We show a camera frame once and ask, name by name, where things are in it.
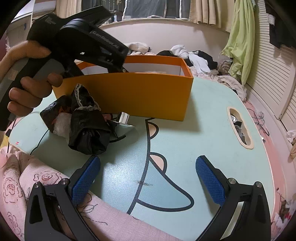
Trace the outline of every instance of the cardboard box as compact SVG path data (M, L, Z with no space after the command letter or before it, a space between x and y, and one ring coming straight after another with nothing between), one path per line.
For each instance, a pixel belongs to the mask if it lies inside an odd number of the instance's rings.
M106 73L105 68L86 62L78 66L85 75L64 79L59 88L54 87L57 98L70 95L79 83L102 112L183 121L193 82L183 59L127 56L124 67L129 73Z

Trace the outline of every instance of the blue textured pad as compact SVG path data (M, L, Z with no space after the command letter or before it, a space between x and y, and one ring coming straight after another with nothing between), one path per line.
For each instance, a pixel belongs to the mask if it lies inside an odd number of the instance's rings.
M195 169L210 193L213 201L222 206L225 202L224 187L200 156L196 159Z
M76 207L77 204L81 203L89 191L94 179L100 171L100 159L96 156L85 169L79 180L72 188L72 203Z

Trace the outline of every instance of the screw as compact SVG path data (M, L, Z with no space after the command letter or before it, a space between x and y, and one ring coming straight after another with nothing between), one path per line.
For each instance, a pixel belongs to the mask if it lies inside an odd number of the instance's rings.
M69 181L68 178L63 178L60 182L61 182L61 184L65 185L68 183L68 181Z
M236 180L234 178L230 178L228 181L230 184L236 184Z
M261 188L262 187L262 183L261 182L256 182L256 186Z
M40 185L41 185L41 183L40 183L40 182L36 182L36 183L34 183L34 187L35 187L35 188L38 188L38 187L40 187Z

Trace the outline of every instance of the hand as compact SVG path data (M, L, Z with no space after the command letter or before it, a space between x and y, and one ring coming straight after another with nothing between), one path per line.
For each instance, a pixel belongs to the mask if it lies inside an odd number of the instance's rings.
M25 57L45 58L50 53L49 49L36 41L24 41L13 46L0 62L0 82L16 61ZM17 116L26 116L41 103L42 98L51 94L52 86L59 87L62 84L63 78L59 74L51 73L46 81L36 81L26 76L20 82L24 90L12 88L9 91L11 102L7 108Z

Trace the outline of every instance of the green cloth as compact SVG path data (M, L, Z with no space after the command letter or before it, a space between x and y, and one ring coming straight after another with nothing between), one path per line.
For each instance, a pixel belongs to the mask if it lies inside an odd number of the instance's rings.
M236 0L234 19L228 43L221 54L233 58L229 73L240 78L242 85L248 79L254 53L255 18L252 0Z

